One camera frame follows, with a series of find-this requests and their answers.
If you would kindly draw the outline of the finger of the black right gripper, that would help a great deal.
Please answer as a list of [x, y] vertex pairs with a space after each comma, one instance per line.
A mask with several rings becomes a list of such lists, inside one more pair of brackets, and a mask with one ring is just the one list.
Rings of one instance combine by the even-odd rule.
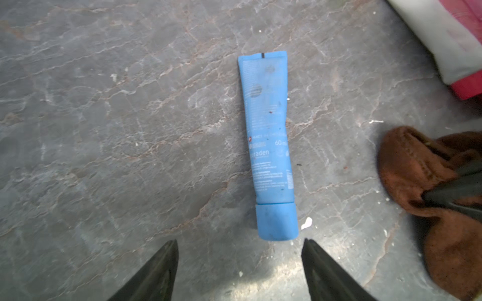
[[425, 191], [422, 199], [428, 207], [446, 208], [481, 222], [481, 205], [457, 204], [457, 199], [481, 196], [481, 160], [458, 168], [459, 178]]

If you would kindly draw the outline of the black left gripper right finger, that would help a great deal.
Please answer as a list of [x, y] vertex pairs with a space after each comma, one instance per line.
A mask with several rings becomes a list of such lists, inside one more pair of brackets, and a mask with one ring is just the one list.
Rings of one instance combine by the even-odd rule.
[[376, 301], [314, 240], [305, 239], [301, 258], [311, 300]]

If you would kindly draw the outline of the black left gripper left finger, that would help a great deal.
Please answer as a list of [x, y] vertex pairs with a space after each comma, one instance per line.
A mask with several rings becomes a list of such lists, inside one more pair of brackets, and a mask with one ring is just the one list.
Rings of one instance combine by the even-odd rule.
[[178, 242], [170, 240], [123, 287], [110, 297], [109, 301], [170, 301], [173, 295], [178, 262]]

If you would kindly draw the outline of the brown cloth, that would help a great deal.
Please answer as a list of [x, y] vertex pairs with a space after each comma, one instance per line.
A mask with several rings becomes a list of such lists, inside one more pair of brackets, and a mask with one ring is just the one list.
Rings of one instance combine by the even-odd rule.
[[481, 294], [481, 133], [430, 139], [412, 127], [388, 131], [380, 180], [406, 212], [430, 222], [424, 240], [432, 280], [459, 300]]

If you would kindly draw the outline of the white pink-cap toothpaste tube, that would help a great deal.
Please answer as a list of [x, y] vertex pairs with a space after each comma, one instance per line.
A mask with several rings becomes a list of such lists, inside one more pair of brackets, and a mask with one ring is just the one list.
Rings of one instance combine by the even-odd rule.
[[433, 55], [443, 82], [460, 100], [481, 98], [481, 42], [441, 1], [389, 1]]

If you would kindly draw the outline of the crimson pink toothpaste tube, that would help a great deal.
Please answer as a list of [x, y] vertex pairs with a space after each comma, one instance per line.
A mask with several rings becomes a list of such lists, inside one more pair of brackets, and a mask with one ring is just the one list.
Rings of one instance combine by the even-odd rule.
[[481, 0], [441, 0], [441, 4], [481, 42]]

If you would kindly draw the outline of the blue toothpaste tube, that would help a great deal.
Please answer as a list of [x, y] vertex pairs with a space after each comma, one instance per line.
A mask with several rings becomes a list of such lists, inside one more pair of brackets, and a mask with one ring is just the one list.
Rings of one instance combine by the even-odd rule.
[[272, 242], [293, 240], [299, 229], [286, 129], [287, 53], [240, 56], [238, 67], [258, 234]]

